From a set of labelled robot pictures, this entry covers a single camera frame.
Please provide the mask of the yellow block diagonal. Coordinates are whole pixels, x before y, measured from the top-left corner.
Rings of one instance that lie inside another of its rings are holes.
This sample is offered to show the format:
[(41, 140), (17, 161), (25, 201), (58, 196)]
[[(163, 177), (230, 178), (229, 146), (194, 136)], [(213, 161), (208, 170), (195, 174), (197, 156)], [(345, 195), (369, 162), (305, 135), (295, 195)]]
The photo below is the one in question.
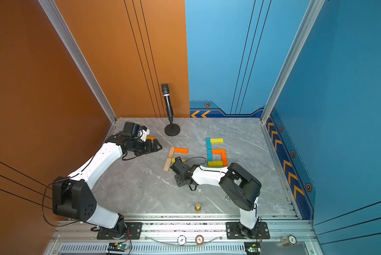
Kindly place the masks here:
[(175, 163), (175, 161), (176, 161), (176, 159), (175, 159), (175, 158), (172, 158), (172, 159), (171, 159), (171, 162), (172, 162), (172, 163)]

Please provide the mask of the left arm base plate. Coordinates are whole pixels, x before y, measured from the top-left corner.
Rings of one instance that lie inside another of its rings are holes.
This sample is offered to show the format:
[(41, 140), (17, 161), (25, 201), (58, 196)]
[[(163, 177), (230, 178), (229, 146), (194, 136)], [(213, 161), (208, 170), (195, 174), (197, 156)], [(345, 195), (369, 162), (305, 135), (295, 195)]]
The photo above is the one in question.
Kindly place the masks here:
[(139, 240), (142, 233), (143, 223), (128, 222), (117, 224), (115, 228), (100, 227), (97, 235), (98, 240)]

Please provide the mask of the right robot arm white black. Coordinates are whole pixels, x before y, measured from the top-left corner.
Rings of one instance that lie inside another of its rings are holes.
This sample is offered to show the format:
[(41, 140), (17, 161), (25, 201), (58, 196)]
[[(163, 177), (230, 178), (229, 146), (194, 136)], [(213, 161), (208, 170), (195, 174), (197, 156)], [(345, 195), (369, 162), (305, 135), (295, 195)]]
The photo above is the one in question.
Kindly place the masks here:
[(237, 163), (222, 168), (196, 164), (188, 166), (179, 157), (170, 168), (175, 173), (174, 177), (179, 187), (188, 186), (192, 191), (202, 185), (220, 187), (240, 209), (236, 236), (246, 239), (258, 237), (260, 222), (257, 207), (262, 184), (250, 172)]

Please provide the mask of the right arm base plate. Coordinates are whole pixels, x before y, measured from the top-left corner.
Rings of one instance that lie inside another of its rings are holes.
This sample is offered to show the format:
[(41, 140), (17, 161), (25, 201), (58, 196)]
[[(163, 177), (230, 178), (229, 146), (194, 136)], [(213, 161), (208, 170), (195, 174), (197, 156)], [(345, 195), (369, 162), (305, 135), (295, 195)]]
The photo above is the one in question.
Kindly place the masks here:
[(227, 222), (225, 224), (227, 238), (235, 239), (270, 239), (269, 227), (266, 222), (257, 222), (253, 229), (243, 226), (239, 222)]

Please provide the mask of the tan block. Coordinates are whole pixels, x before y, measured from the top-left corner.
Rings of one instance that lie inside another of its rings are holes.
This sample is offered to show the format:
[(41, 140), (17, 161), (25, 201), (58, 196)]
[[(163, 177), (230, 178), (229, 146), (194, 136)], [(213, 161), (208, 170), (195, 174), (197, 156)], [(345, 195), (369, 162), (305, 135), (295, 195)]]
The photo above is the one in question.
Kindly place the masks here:
[(169, 171), (169, 168), (170, 168), (170, 165), (171, 165), (171, 161), (172, 161), (172, 158), (168, 158), (166, 160), (166, 163), (165, 163), (164, 168), (163, 168), (164, 172), (168, 172)]
[(169, 150), (168, 158), (173, 158), (175, 147), (171, 147)]

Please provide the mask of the teal block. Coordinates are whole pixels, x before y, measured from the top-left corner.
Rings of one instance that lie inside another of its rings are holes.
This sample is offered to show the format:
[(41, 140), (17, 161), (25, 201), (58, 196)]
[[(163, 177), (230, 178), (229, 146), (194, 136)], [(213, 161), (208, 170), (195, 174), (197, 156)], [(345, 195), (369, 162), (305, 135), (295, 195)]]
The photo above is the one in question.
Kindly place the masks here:
[(213, 161), (212, 149), (207, 149), (207, 161), (208, 162), (212, 162)]
[(206, 149), (208, 149), (208, 150), (212, 149), (211, 139), (210, 138), (206, 138)]

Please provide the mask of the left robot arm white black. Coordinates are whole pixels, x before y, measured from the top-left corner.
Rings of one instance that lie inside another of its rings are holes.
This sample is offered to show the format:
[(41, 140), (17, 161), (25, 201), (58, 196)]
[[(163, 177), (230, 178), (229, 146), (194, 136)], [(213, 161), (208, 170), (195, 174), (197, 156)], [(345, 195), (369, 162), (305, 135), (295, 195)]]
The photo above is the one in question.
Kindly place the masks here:
[(134, 157), (156, 153), (163, 146), (157, 139), (139, 139), (121, 132), (108, 137), (98, 152), (67, 177), (58, 177), (52, 183), (52, 210), (58, 216), (75, 219), (99, 227), (114, 239), (128, 233), (122, 214), (100, 206), (92, 193), (101, 175), (118, 159), (126, 160), (129, 152)]

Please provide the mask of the yellow block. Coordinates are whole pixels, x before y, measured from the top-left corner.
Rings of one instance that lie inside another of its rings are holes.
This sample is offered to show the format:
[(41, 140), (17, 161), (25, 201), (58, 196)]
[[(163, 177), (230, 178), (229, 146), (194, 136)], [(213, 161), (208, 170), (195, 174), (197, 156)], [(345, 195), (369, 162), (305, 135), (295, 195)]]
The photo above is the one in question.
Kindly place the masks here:
[(210, 139), (210, 143), (224, 143), (223, 138)]
[(208, 162), (208, 166), (209, 167), (220, 167), (220, 166), (223, 166), (223, 161), (219, 160), (219, 161), (209, 161)]

